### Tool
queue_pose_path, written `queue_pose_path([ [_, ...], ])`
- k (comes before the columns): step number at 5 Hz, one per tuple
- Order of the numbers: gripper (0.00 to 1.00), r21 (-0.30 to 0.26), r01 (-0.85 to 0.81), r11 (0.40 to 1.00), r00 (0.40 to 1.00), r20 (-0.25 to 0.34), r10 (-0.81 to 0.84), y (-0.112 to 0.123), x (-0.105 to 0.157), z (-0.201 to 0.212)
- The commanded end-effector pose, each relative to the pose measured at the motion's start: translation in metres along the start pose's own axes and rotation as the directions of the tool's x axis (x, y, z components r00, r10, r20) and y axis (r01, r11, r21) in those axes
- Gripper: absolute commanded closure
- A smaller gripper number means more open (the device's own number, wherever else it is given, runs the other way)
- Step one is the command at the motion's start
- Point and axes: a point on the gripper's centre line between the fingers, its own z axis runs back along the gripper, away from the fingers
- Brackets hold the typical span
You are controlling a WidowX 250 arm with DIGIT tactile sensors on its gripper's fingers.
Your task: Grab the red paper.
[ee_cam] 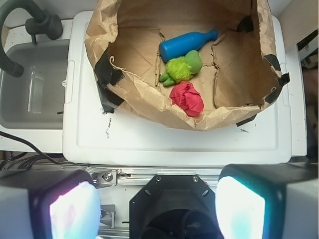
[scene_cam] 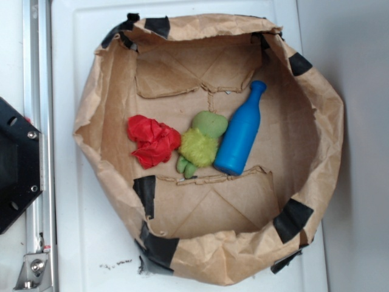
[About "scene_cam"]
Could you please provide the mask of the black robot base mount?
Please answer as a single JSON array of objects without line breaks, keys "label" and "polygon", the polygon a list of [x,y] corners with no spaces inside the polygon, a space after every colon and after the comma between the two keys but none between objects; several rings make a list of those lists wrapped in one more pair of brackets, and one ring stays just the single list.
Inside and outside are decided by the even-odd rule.
[{"label": "black robot base mount", "polygon": [[40,132],[1,99],[1,234],[41,192]]}]

